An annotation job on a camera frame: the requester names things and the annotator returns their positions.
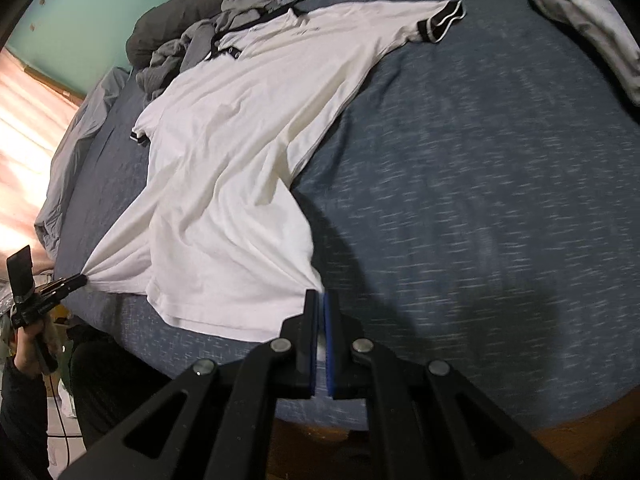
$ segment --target blue gripper pad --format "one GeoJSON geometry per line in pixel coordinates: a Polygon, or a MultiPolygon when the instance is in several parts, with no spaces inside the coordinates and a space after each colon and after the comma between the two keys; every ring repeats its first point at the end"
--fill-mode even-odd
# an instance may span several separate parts
{"type": "Polygon", "coordinates": [[[334,334],[332,333],[333,327],[331,326],[331,319],[329,316],[329,309],[331,308],[329,302],[329,295],[322,295],[322,312],[324,313],[324,335],[326,337],[326,389],[331,397],[334,396],[334,334]]]}
{"type": "Polygon", "coordinates": [[[309,373],[311,373],[311,395],[314,396],[316,394],[316,375],[317,375],[317,366],[318,366],[318,331],[320,330],[320,319],[319,317],[321,316],[320,313],[320,307],[321,307],[321,301],[322,301],[322,297],[324,296],[324,294],[317,294],[316,295],[316,309],[314,310],[315,312],[315,317],[314,317],[314,326],[313,326],[313,330],[311,332],[311,337],[312,337],[312,344],[311,344],[311,355],[309,356],[311,362],[311,366],[309,368],[309,373]]]}

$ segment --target person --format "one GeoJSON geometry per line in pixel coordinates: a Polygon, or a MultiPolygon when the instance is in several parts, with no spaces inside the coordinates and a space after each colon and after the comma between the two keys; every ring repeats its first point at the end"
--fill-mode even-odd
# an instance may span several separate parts
{"type": "MultiPolygon", "coordinates": [[[[35,350],[40,322],[17,332],[15,356],[2,373],[0,478],[51,480],[47,393],[35,350]]],[[[86,449],[140,407],[170,379],[86,324],[68,330],[74,349],[71,392],[86,449]]]]}

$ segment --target black sleeve cuff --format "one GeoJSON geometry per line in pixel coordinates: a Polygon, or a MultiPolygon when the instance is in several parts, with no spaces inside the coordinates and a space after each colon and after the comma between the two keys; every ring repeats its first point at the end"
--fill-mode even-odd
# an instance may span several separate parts
{"type": "Polygon", "coordinates": [[[449,30],[451,23],[465,17],[461,0],[450,0],[440,12],[418,22],[418,32],[425,43],[438,43],[449,30]]]}

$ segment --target metal pivot bolt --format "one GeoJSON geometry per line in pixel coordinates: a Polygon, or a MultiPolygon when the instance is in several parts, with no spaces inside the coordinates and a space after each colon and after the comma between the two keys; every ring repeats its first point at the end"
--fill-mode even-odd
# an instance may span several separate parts
{"type": "Polygon", "coordinates": [[[277,353],[286,352],[291,348],[291,341],[283,337],[279,337],[271,341],[271,350],[277,353]]]}
{"type": "Polygon", "coordinates": [[[451,370],[451,367],[449,366],[449,363],[447,363],[446,361],[431,361],[429,363],[429,371],[433,374],[433,375],[438,375],[438,376],[445,376],[449,373],[449,371],[451,370]]]}
{"type": "Polygon", "coordinates": [[[196,375],[209,375],[216,369],[216,364],[210,359],[199,359],[193,365],[196,375]]]}
{"type": "Polygon", "coordinates": [[[366,354],[373,350],[373,341],[370,339],[360,338],[351,343],[351,346],[359,354],[366,354]]]}

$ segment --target bed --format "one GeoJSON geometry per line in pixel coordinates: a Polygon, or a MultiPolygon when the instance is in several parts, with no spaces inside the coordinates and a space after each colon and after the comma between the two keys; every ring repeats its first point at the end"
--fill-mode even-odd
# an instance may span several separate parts
{"type": "MultiPolygon", "coordinates": [[[[346,1],[367,0],[300,8],[346,1]]],[[[446,41],[374,67],[292,192],[324,286],[368,336],[449,360],[533,430],[640,383],[640,126],[593,53],[527,0],[464,2],[446,41]]],[[[78,177],[56,276],[82,269],[145,185],[148,149],[129,139],[143,100],[131,76],[78,177]]],[[[254,345],[172,328],[142,296],[79,290],[66,306],[169,376],[254,345]]],[[[363,429],[322,363],[318,381],[277,415],[363,429]]]]}

